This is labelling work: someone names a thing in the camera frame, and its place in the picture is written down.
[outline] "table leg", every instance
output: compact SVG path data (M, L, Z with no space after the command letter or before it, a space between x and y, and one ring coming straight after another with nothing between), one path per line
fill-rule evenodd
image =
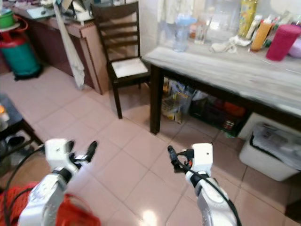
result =
M33 128L25 121L24 119L22 120L22 129L25 130L25 132L33 139L37 145L42 145L44 142L41 141L41 139L34 133Z
M301 200L296 201L286 207L285 215L288 218L299 223L301 222L300 213L301 213Z
M150 78L150 131L155 135L160 132L163 82L164 76L160 73L160 68L152 65Z

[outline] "hanging towel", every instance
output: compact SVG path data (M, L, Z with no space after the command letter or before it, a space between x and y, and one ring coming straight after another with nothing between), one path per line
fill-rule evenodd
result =
M72 70L73 77L75 79L77 87L80 90L82 90L85 81L84 65L81 62L79 55L74 47L74 44L71 41L71 38L67 32L60 10L58 8L58 5L56 4L56 0L54 0L53 6L54 6L55 16L57 19L59 30L61 32L63 44Z
M178 14L192 15L195 0L159 0L158 22L174 24Z

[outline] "table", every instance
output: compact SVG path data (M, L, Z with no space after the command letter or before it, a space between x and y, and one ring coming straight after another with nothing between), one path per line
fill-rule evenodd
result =
M21 146L16 147L6 153L5 156L10 155L19 148L25 147L31 144L33 141L37 145L42 145L43 142L41 139L34 133L33 128L27 123L25 119L22 118L22 115L18 112L12 101L5 94L0 94L0 103L5 107L9 120L7 121L8 127L3 131L0 131L0 140L5 139L6 137L17 133L18 131L23 130L30 137L29 141L24 142Z
M182 82L217 98L301 131L301 60L267 60L265 52L212 53L189 44L184 53L171 44L155 48L143 59L151 64L150 131L160 131L163 79Z

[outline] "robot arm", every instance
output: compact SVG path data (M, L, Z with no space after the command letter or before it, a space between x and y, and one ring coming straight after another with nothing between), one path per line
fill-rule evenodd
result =
M169 146L168 152L175 173L185 173L186 180L195 188L203 225L240 226L233 203L216 180L210 178L213 164L212 144L194 144L192 149L181 153L176 153L173 147ZM178 155L185 156L187 161L181 163Z
M33 188L28 203L22 211L19 226L54 226L57 211L63 201L68 182L82 165L91 162L97 142L88 148L87 154L75 158L71 150L74 142L52 139L45 143L46 159L52 173Z

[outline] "black cable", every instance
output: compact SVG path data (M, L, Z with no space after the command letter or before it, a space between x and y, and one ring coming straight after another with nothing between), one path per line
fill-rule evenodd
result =
M8 196L8 189L9 189L9 186L10 186L10 183L12 182L14 176L16 175L16 173L18 172L18 170L21 168L21 166L25 163L25 161L30 157L32 156L33 154L37 153L37 152L40 152L40 148L36 151L33 151L31 153L29 153L19 164L18 166L15 168L13 174L10 176L7 184L6 184L6 187L5 187L5 190L4 190L4 195L3 195L3 210L4 210L4 219L5 219L5 223L7 226L11 226L11 223L10 223L10 215L8 213L8 210L7 210L7 207L6 207L6 202L7 202L7 196Z
M9 206L9 209L8 209L8 214L9 214L9 216L11 216L11 212L12 212L13 206L14 206L15 202L17 201L17 199L18 199L21 195L23 195L24 193L30 192L32 189L33 189L33 187L27 188L27 189L21 191L16 197L14 197L14 199L13 199L13 201L11 202L11 204L10 204L10 206Z
M237 223L237 226L242 226L241 225L241 221L239 219L239 216L238 216L238 212L234 206L234 203L230 200L230 199L227 199L227 197L220 191L220 189L218 189L214 184L212 184L211 181L207 180L207 178L201 174L198 174L197 172L191 170L190 168L186 167L178 158L177 158L177 161L178 163L187 171L193 173L195 176L199 177L200 179L203 179L205 180L208 184L210 184L220 195L221 197L226 201L226 203L229 205L229 207L231 208L235 218L236 218L236 223Z

